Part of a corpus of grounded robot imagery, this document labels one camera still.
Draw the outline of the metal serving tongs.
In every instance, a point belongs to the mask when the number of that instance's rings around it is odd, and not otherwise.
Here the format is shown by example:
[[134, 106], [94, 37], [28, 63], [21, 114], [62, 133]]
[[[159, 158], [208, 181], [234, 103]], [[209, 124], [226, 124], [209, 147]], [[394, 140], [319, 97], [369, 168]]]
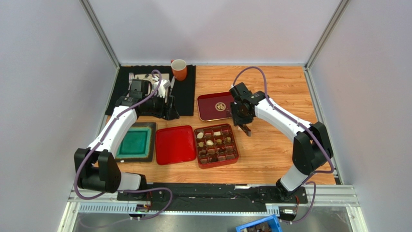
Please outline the metal serving tongs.
[[251, 137], [251, 129], [246, 124], [238, 126], [248, 137]]

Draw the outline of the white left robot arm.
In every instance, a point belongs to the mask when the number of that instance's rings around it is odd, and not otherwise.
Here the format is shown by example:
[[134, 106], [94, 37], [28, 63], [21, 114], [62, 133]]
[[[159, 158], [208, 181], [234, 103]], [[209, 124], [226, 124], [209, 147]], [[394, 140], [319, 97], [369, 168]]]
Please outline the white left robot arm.
[[116, 101], [113, 114], [97, 138], [74, 154], [75, 190], [88, 189], [102, 193], [134, 191], [140, 188], [143, 176], [121, 172], [116, 155], [129, 128], [139, 116], [165, 120], [179, 118], [171, 82], [155, 77], [155, 82], [133, 79], [129, 90]]

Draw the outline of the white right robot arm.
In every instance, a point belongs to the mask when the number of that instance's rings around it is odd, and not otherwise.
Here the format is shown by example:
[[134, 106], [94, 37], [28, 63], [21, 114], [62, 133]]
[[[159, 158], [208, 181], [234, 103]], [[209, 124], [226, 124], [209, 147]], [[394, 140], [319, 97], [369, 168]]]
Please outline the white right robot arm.
[[277, 105], [264, 92], [252, 93], [244, 83], [232, 86], [230, 104], [233, 124], [251, 136], [248, 124], [262, 119], [282, 132], [293, 143], [292, 166], [276, 182], [278, 194], [287, 197], [302, 186], [319, 167], [332, 165], [333, 150], [326, 126], [302, 120]]

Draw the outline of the red chocolate serving tray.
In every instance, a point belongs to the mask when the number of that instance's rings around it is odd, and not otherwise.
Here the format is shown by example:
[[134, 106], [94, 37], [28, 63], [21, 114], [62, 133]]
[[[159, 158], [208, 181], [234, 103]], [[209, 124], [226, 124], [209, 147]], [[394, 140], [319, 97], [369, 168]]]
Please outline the red chocolate serving tray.
[[200, 95], [197, 98], [199, 118], [204, 122], [231, 118], [230, 103], [233, 101], [230, 92]]

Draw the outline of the red tin lid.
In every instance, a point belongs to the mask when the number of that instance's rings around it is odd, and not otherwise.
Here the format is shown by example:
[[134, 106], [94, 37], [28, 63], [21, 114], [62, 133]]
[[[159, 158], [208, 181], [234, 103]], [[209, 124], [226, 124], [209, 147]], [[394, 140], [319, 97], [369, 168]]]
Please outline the red tin lid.
[[155, 151], [158, 165], [195, 160], [196, 148], [192, 127], [186, 125], [156, 131]]

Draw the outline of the red chocolate box with tray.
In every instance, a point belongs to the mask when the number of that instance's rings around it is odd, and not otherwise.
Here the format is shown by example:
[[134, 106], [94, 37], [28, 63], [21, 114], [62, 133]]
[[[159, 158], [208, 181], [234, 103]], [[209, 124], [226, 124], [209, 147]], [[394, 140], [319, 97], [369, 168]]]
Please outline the red chocolate box with tray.
[[[221, 135], [214, 136], [213, 132], [216, 131], [220, 131]], [[209, 169], [237, 163], [239, 159], [239, 151], [231, 125], [219, 124], [202, 127], [195, 129], [193, 132], [196, 145], [197, 162], [201, 169]], [[197, 139], [196, 135], [200, 132], [204, 133], [204, 137], [202, 139]], [[226, 137], [231, 137], [231, 142], [226, 143]], [[217, 144], [217, 139], [221, 139], [222, 143]], [[207, 146], [207, 140], [213, 140], [215, 144], [213, 146]], [[204, 143], [203, 147], [199, 147], [198, 144], [200, 142]]]

